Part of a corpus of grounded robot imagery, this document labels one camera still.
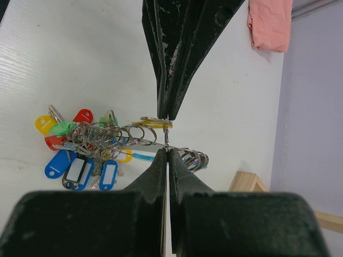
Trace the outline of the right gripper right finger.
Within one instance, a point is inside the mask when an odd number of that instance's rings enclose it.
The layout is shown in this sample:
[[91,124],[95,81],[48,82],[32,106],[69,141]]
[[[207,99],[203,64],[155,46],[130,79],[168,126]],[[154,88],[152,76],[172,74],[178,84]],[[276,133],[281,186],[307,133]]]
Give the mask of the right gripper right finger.
[[293,193],[215,192],[168,155],[177,256],[329,256],[309,204]]

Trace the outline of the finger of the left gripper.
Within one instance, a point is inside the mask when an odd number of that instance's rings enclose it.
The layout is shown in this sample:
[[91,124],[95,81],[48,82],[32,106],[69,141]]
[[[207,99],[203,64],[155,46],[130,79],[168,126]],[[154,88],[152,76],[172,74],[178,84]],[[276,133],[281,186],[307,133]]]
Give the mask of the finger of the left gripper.
[[187,1],[143,1],[142,25],[156,77],[157,116],[175,119]]
[[232,17],[244,1],[191,1],[196,11],[194,24],[185,33],[185,50],[178,65],[177,88],[171,94],[168,118],[175,120],[193,76]]

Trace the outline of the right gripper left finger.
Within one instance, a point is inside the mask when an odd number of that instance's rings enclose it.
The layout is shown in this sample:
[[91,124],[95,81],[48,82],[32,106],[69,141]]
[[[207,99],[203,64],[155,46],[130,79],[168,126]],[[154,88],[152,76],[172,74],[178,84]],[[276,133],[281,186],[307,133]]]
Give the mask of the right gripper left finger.
[[34,191],[16,204],[1,256],[164,256],[167,152],[120,191]]

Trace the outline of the metal key organizer with keys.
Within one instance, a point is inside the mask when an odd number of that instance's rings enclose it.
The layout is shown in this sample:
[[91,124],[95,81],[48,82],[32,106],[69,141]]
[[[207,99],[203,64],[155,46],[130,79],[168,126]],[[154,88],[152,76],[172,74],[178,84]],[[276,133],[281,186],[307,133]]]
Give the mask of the metal key organizer with keys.
[[54,157],[44,168],[49,179],[60,179],[72,191],[85,190],[91,177],[91,189],[112,190],[120,168],[133,158],[153,162],[159,149],[170,150],[170,127],[151,128],[145,124],[119,126],[113,110],[95,121],[88,109],[81,109],[73,120],[63,119],[53,105],[47,115],[35,120],[35,128],[44,135]]

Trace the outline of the key with yellow tag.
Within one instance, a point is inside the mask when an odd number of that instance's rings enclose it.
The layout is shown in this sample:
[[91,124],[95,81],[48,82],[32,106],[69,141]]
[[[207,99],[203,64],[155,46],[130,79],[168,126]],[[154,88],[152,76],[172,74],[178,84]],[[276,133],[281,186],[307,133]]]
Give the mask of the key with yellow tag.
[[173,128],[173,122],[167,119],[158,119],[154,117],[147,117],[143,116],[140,118],[140,121],[132,122],[132,124],[145,124],[150,126],[151,128],[162,128],[162,127],[170,127]]

